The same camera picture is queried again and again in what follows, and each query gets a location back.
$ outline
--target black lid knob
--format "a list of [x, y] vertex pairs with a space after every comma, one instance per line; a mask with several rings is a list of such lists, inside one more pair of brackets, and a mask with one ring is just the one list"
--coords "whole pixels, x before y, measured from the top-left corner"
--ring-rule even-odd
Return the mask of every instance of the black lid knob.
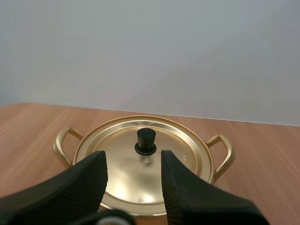
[[154, 144], [156, 133], [151, 128], [142, 128], [137, 131], [135, 151], [143, 156], [150, 156], [156, 151]]

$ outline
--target pot handle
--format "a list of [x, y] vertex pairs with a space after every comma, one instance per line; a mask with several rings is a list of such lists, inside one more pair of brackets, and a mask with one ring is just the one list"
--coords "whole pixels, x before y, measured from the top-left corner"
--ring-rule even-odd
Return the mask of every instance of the pot handle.
[[231, 166], [235, 159], [235, 150], [230, 143], [230, 141], [223, 135], [215, 135], [212, 138], [210, 138], [206, 144], [210, 148], [216, 143], [222, 141], [224, 146], [227, 148], [227, 156], [225, 160], [222, 162], [222, 164], [214, 171], [214, 175], [212, 177], [211, 183], [214, 184], [217, 179]]
[[64, 151], [62, 149], [62, 143], [64, 142], [67, 134], [71, 134], [79, 140], [81, 140], [84, 137], [84, 134], [83, 134], [83, 132], [81, 132], [79, 129], [77, 129], [75, 127], [67, 127], [65, 129], [63, 129], [62, 131], [60, 131], [55, 139], [55, 142], [53, 144], [53, 151], [54, 151], [55, 155], [57, 156], [59, 161], [63, 165], [65, 165], [66, 168], [70, 168], [71, 166], [73, 166], [73, 163], [70, 159], [68, 159], [68, 157], [66, 156], [66, 154], [64, 153]]

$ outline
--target white wall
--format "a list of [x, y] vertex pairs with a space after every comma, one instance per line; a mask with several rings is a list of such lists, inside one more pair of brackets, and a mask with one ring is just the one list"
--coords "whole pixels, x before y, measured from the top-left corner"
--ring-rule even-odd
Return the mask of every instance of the white wall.
[[299, 0], [0, 0], [0, 104], [300, 125]]

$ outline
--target gold pot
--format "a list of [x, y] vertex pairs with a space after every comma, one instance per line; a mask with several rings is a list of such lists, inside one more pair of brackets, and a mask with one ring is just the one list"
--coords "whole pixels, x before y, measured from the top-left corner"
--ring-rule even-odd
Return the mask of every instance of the gold pot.
[[[157, 151], [141, 156], [135, 151], [137, 131], [151, 128], [156, 132]], [[74, 160], [62, 149], [67, 134], [80, 141]], [[219, 141], [227, 149], [224, 162], [214, 170], [210, 147]], [[166, 223], [166, 211], [161, 188], [160, 152], [172, 150], [176, 157], [194, 174], [213, 184], [233, 163], [234, 149], [223, 135], [215, 135], [204, 142], [193, 131], [171, 120], [154, 116], [128, 116], [106, 122], [84, 135], [79, 129], [68, 127], [56, 137], [53, 150], [58, 159], [71, 167], [97, 150], [106, 153], [108, 183], [101, 205], [107, 209], [121, 209], [138, 219], [158, 219]]]

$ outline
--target pot lid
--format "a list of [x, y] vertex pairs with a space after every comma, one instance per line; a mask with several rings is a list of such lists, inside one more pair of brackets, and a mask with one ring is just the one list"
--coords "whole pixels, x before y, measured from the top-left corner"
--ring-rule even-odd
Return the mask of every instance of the pot lid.
[[171, 150], [194, 174], [211, 182], [210, 151], [183, 125], [153, 116], [130, 116], [109, 121], [81, 141], [75, 161], [102, 150], [108, 183], [102, 205], [134, 216], [165, 215], [161, 184], [161, 151]]

